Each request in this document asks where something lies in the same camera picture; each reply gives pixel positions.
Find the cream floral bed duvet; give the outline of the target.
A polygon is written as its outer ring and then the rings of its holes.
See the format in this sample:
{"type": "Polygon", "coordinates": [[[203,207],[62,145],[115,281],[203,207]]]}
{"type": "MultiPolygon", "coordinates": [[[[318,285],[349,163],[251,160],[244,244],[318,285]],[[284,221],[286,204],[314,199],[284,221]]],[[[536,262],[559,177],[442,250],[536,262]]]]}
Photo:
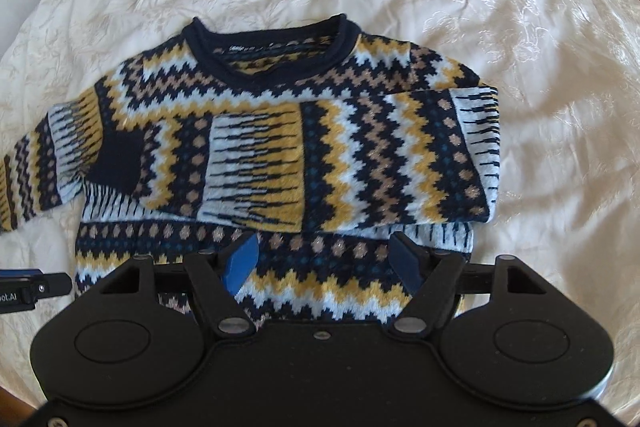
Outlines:
{"type": "Polygon", "coordinates": [[[1,60],[1,144],[193,17],[235,32],[336,13],[498,89],[498,212],[474,257],[520,257],[605,326],[616,362],[602,402],[637,424],[638,0],[41,0],[1,60]]]}

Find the navy yellow patterned knit sweater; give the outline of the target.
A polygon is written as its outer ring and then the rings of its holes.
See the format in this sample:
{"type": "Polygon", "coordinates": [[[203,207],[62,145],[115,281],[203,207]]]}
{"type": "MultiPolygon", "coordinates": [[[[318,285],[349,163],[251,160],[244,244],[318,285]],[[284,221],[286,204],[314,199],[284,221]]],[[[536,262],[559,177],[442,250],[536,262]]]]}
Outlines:
{"type": "Polygon", "coordinates": [[[216,34],[202,22],[52,106],[1,161],[1,228],[85,199],[84,293],[253,232],[235,298],[256,322],[390,321],[410,298],[390,236],[469,254],[496,212],[498,92],[345,15],[216,34]]]}

